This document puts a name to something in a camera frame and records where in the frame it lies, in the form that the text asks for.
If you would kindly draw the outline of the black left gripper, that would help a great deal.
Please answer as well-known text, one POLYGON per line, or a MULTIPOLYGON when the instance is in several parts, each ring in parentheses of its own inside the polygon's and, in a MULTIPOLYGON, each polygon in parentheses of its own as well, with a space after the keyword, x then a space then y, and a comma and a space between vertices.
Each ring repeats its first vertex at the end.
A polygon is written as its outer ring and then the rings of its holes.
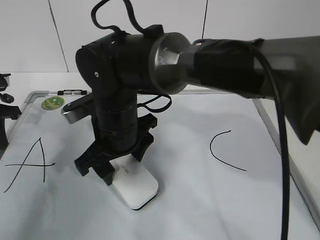
MULTIPOLYGON (((11 104, 15 98, 8 93, 1 93, 0 100, 4 103, 11 104)), ((0 149, 4 150, 9 142, 6 134, 5 120, 17 120, 22 114, 18 106, 0 104, 0 149)))

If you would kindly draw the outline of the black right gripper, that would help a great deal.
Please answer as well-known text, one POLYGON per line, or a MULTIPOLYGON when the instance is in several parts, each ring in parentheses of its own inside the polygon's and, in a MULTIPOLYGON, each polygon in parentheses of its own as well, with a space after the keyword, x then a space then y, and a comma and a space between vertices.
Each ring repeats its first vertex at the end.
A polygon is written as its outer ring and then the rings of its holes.
POLYGON ((111 161, 133 155, 139 162, 154 142, 149 130, 158 120, 148 113, 138 116, 137 95, 93 98, 95 116, 91 116, 95 140, 74 164, 82 176, 92 168, 108 185, 113 183, 115 168, 111 161))

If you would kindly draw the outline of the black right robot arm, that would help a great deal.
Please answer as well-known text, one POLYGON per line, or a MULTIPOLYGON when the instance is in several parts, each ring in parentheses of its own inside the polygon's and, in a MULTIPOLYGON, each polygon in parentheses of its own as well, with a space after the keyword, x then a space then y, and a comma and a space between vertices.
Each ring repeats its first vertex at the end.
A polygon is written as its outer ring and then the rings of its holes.
POLYGON ((153 110, 138 117, 138 94, 166 97, 194 85, 245 98, 278 97, 303 144, 320 129, 318 36, 191 43, 153 25, 144 34, 120 31, 84 45, 75 62, 92 90, 95 141, 74 163, 81 175, 94 169, 108 185, 115 171, 111 160, 131 154, 140 161, 154 140, 149 130, 157 119, 153 110))

